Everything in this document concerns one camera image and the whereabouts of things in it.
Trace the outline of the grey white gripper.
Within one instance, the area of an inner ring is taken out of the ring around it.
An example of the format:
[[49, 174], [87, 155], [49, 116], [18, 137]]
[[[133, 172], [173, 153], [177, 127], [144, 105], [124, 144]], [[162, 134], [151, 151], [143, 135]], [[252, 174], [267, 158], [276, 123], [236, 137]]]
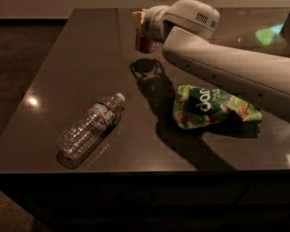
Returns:
[[164, 41], [162, 29], [162, 17], [167, 11], [168, 6], [154, 6], [143, 11], [132, 13], [133, 25], [145, 32], [145, 35], [154, 42], [162, 43]]

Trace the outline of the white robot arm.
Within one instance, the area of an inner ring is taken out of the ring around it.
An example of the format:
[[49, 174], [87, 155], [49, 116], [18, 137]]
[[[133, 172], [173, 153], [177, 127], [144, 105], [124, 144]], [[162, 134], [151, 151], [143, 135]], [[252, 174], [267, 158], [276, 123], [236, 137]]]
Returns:
[[290, 123], [290, 58], [211, 43], [219, 19], [215, 8], [196, 0], [132, 14], [171, 65]]

